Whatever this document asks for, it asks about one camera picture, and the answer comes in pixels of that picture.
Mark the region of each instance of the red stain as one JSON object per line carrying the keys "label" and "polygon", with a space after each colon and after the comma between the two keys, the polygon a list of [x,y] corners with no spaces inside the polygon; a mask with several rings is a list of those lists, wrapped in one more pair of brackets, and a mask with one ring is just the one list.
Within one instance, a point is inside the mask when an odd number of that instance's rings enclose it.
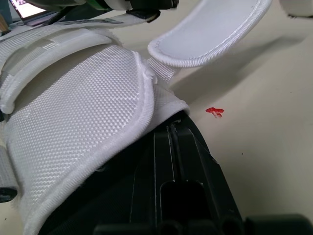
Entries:
{"label": "red stain", "polygon": [[222,117],[222,113],[224,112],[224,109],[216,109],[216,108],[212,107],[212,108],[209,108],[209,109],[207,109],[205,111],[208,112],[208,113],[213,114],[213,116],[215,118],[221,118]]}

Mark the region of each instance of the beige surface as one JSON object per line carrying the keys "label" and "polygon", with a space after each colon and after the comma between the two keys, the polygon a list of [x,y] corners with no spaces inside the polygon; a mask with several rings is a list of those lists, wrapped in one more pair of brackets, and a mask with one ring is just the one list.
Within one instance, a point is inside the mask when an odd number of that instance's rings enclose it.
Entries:
{"label": "beige surface", "polygon": [[[148,42],[195,3],[182,0],[178,11],[165,12],[150,25],[114,32],[126,47],[148,57]],[[313,220],[312,77],[313,20],[287,18],[274,0],[264,19],[228,55],[210,66],[183,70],[173,82],[221,164],[243,216],[299,212]],[[223,118],[206,113],[209,107],[224,109]],[[0,205],[0,234],[21,230],[16,213]]]}

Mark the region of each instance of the laptop screen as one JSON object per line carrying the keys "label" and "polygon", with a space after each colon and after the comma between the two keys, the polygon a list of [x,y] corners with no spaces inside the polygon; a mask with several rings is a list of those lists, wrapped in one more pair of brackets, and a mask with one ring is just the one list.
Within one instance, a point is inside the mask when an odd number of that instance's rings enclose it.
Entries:
{"label": "laptop screen", "polygon": [[35,7],[25,2],[24,0],[10,0],[10,1],[22,20],[46,11],[38,7]]}

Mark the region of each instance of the white woven fabric pad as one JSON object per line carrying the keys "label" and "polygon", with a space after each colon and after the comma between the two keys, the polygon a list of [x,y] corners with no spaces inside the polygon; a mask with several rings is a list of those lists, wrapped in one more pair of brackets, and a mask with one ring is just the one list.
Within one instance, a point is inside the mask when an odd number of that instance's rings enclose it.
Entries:
{"label": "white woven fabric pad", "polygon": [[154,80],[137,53],[97,46],[55,63],[22,91],[4,136],[24,234],[38,233],[89,175],[146,131]]}

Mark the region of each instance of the padded flap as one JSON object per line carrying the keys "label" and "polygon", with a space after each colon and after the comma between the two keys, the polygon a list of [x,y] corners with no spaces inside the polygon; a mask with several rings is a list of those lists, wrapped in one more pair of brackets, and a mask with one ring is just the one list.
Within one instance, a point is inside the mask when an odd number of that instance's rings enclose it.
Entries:
{"label": "padded flap", "polygon": [[213,61],[242,39],[264,16],[271,0],[202,0],[174,29],[150,42],[158,61],[196,67]]}

